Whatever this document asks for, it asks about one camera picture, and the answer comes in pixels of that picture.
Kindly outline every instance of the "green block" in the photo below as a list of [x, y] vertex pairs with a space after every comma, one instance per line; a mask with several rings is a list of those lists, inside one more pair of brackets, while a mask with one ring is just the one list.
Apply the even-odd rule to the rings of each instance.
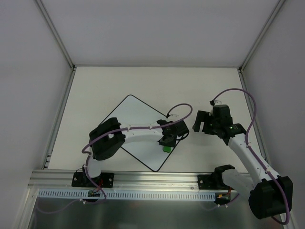
[[163, 146], [163, 152], [170, 153], [171, 150], [172, 149], [169, 146]]

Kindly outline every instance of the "white board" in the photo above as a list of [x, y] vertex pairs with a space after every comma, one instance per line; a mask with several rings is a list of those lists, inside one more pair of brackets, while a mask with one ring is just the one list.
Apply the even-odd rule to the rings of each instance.
[[[159, 119], [166, 119], [165, 115], [133, 95], [128, 95], [104, 121], [112, 117], [116, 117], [121, 124], [130, 125], [149, 125]], [[170, 153], [164, 152], [163, 146], [149, 140], [126, 143], [123, 144], [122, 149], [154, 172], [159, 171], [173, 152], [173, 149]], [[107, 162], [100, 161], [99, 163], [103, 168], [103, 163]]]

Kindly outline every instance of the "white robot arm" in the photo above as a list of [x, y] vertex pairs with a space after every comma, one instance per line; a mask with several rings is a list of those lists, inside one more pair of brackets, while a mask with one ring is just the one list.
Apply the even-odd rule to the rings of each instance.
[[241, 175], [232, 165], [225, 165], [215, 168], [205, 181], [201, 180], [201, 185], [206, 184], [206, 187], [214, 189], [235, 189], [248, 199], [250, 209], [258, 219], [285, 213], [286, 204], [291, 210], [292, 181], [289, 177], [281, 177], [261, 155], [255, 153], [258, 150], [246, 144], [246, 130], [240, 124], [233, 124], [227, 105], [214, 105], [211, 112], [198, 111], [193, 125], [195, 132], [200, 131], [201, 122], [204, 122], [202, 131], [223, 139], [237, 154], [251, 177], [249, 179]]

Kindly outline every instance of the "white floor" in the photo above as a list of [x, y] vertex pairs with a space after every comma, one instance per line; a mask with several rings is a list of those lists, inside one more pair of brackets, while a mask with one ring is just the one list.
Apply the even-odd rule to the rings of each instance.
[[[242, 88], [236, 69], [78, 67], [49, 169], [80, 168], [86, 159], [81, 149], [89, 141], [89, 132], [132, 94], [164, 114], [179, 103], [189, 103], [194, 108], [185, 121], [190, 129], [189, 137], [177, 146], [160, 171], [212, 172], [217, 166], [231, 164], [239, 172], [246, 172], [221, 139], [192, 130], [197, 111], [210, 111], [209, 101], [232, 87]], [[234, 123], [241, 123], [246, 129], [251, 119], [244, 94], [227, 92], [219, 100], [229, 105]], [[183, 116], [187, 109], [177, 108], [173, 113]], [[250, 141], [258, 149], [253, 130]], [[103, 161], [102, 170], [149, 171], [123, 149]]]

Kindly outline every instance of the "black bracket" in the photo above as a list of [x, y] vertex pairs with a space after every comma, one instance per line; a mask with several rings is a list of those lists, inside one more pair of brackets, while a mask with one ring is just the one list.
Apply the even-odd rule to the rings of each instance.
[[[101, 173], [98, 177], [92, 178], [92, 180], [101, 187], [113, 187], [114, 173]], [[75, 172], [72, 179], [72, 187], [95, 187], [91, 181], [86, 177], [83, 171]]]
[[197, 182], [199, 190], [228, 190], [230, 187], [225, 185], [222, 179], [222, 173], [228, 169], [234, 169], [234, 167], [232, 165], [219, 166], [210, 175], [198, 175]]

